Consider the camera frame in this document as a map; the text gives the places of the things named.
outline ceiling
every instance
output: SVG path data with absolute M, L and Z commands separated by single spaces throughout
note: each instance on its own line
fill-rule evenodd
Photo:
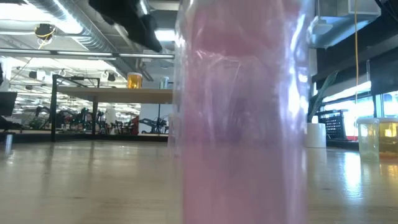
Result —
M 102 38 L 109 45 L 113 46 L 117 52 L 145 52 L 152 51 L 138 46 L 129 41 L 123 34 L 126 31 L 119 27 L 111 26 L 88 5 L 88 0 L 72 0 L 82 13 L 89 19 L 90 29 L 100 32 Z M 0 48 L 14 49 L 38 49 L 42 43 L 34 35 L 34 29 L 41 23 L 54 24 L 54 19 L 46 13 L 40 11 L 29 4 L 4 4 L 0 3 Z M 179 1 L 149 1 L 151 14 L 156 18 L 159 30 L 173 30 L 177 18 Z M 162 45 L 168 52 L 174 51 L 174 42 L 162 42 Z M 70 37 L 61 29 L 57 29 L 51 42 L 43 45 L 43 50 L 70 50 L 87 51 L 88 49 L 76 41 L 73 36 Z M 115 86 L 116 88 L 125 88 L 125 75 L 121 73 L 110 61 L 105 60 L 74 60 L 74 59 L 55 59 L 55 58 L 0 58 L 7 62 L 11 67 L 11 91 L 18 91 L 15 111 L 22 113 L 24 110 L 36 106 L 50 106 L 50 93 L 52 74 L 61 74 L 66 77 L 85 76 L 100 78 L 101 86 Z M 174 63 L 170 60 L 145 60 L 144 68 L 153 79 L 152 82 L 144 80 L 143 86 L 159 86 L 160 79 L 164 76 L 173 79 Z M 29 78 L 29 73 L 38 72 L 38 79 Z M 108 74 L 115 73 L 115 82 L 108 81 Z M 92 85 L 88 80 L 82 81 L 85 85 Z M 26 86 L 32 86 L 33 89 L 27 90 Z M 72 83 L 62 83 L 62 85 L 72 85 Z M 73 99 L 66 95 L 58 95 L 59 109 L 69 108 L 71 110 L 80 110 L 82 107 L 91 108 L 91 103 L 79 99 Z M 107 104 L 100 104 L 99 110 L 105 110 Z M 140 105 L 116 105 L 118 112 L 138 113 Z

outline ductwork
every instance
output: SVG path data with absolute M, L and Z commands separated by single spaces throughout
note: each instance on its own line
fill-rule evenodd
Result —
M 381 15 L 374 0 L 358 1 L 357 29 L 367 26 Z M 334 46 L 355 33 L 355 0 L 318 0 L 317 17 L 312 22 L 312 48 Z
M 93 52 L 116 52 L 117 49 L 107 38 L 98 30 L 87 15 L 71 0 L 26 0 L 36 8 L 53 15 L 59 23 L 57 27 L 66 33 L 79 33 L 84 37 L 74 37 L 82 46 Z M 149 80 L 153 78 L 142 68 L 135 65 L 139 64 L 135 59 L 117 58 L 112 62 L 108 62 L 122 74 L 129 72 L 139 72 Z

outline pipe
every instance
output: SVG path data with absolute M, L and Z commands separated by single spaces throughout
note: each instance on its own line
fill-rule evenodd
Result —
M 36 8 L 53 15 L 59 23 L 57 27 L 67 33 L 80 33 L 89 37 L 74 37 L 82 46 L 91 52 L 115 52 L 116 47 L 100 32 L 87 15 L 70 0 L 26 0 Z M 125 60 L 118 58 L 108 62 L 121 73 L 135 71 Z
M 0 48 L 0 53 L 3 56 L 9 57 L 39 57 L 39 58 L 102 58 L 116 59 L 120 58 L 152 58 L 152 59 L 174 59 L 172 54 L 143 54 L 143 53 L 112 53 L 112 52 L 77 52 L 66 50 L 33 50 L 33 49 L 4 49 Z
M 0 29 L 0 35 L 35 35 L 35 32 L 30 30 Z M 56 37 L 71 37 L 71 38 L 90 37 L 89 35 L 83 35 L 83 34 L 54 33 L 53 35 Z
M 138 49 L 137 45 L 134 44 L 128 37 L 127 37 L 127 32 L 126 30 L 124 30 L 124 28 L 122 28 L 119 25 L 114 25 L 114 28 L 116 29 L 116 31 L 119 33 L 119 35 L 123 38 L 123 40 L 125 41 L 125 43 L 128 44 L 128 46 L 131 48 L 131 50 L 133 52 L 140 52 L 141 50 Z M 148 74 L 144 72 L 144 67 L 142 66 L 143 62 L 142 59 L 137 59 L 136 60 L 136 68 L 137 71 L 139 73 L 141 73 L 147 80 L 149 81 L 154 81 L 154 79 Z

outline ceiling light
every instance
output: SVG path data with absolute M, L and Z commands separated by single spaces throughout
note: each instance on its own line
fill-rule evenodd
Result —
M 174 59 L 174 55 L 170 55 L 170 54 L 119 54 L 120 57 L 134 57 L 134 58 L 151 58 L 151 59 L 155 59 L 155 58 L 161 58 L 161 59 Z
M 116 60 L 116 58 L 107 58 L 107 57 L 88 57 L 88 60 Z
M 159 41 L 175 41 L 177 39 L 173 29 L 156 30 L 155 35 Z
M 35 35 L 39 39 L 49 41 L 52 39 L 54 31 L 55 27 L 51 24 L 40 24 L 39 27 L 35 28 Z
M 101 52 L 64 52 L 64 51 L 59 51 L 58 54 L 60 54 L 60 55 L 90 56 L 90 57 L 112 56 L 112 53 L 101 53 Z

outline black object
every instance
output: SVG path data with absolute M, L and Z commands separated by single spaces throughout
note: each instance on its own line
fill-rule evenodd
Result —
M 318 122 L 326 126 L 326 137 L 328 139 L 347 140 L 344 127 L 344 112 L 348 110 L 322 111 L 315 114 L 318 116 Z
M 134 136 L 134 135 L 91 135 L 91 134 L 58 134 L 57 141 L 145 141 L 145 142 L 167 142 L 165 136 Z M 49 142 L 50 134 L 17 134 L 14 143 Z
M 79 81 L 83 81 L 85 78 L 84 78 L 84 77 L 78 77 L 78 76 L 74 76 L 74 77 L 70 77 L 70 79 L 72 79 L 72 80 L 79 80 Z
M 37 38 L 42 40 L 50 40 L 52 38 L 52 32 L 54 31 L 54 27 L 50 24 L 40 24 L 39 27 L 36 28 L 35 34 Z
M 155 35 L 157 23 L 150 14 L 140 11 L 140 0 L 89 0 L 88 3 L 109 25 L 122 25 L 133 42 L 155 52 L 162 51 Z
M 116 81 L 116 78 L 115 78 L 115 76 L 114 76 L 114 73 L 110 73 L 110 74 L 108 75 L 108 81 L 110 81 L 110 82 L 115 82 L 115 81 Z
M 0 92 L 0 115 L 12 115 L 17 95 L 15 92 Z
M 14 92 L 0 92 L 0 129 L 3 129 L 4 132 L 9 129 L 20 129 L 22 127 L 20 124 L 7 121 L 1 116 L 12 115 L 17 94 Z
M 371 93 L 378 95 L 398 90 L 398 75 L 396 65 L 391 63 L 371 73 Z
M 0 86 L 2 85 L 2 83 L 4 82 L 4 78 L 2 77 L 2 64 L 0 63 Z
M 34 71 L 29 72 L 29 78 L 37 79 L 37 72 L 34 72 Z
M 398 19 L 396 18 L 396 15 L 395 15 L 395 12 L 394 12 L 394 9 L 393 8 L 391 8 L 391 11 L 390 11 L 390 9 L 388 9 L 387 7 L 386 7 L 386 3 L 382 3 L 382 2 L 380 2 L 380 0 L 374 0 L 375 2 L 376 2 L 376 4 L 380 7 L 380 9 L 383 11 L 383 12 L 386 12 L 389 16 L 391 16 L 391 18 L 393 18 L 393 20 L 395 20 L 396 22 L 397 22 L 397 24 L 398 24 Z

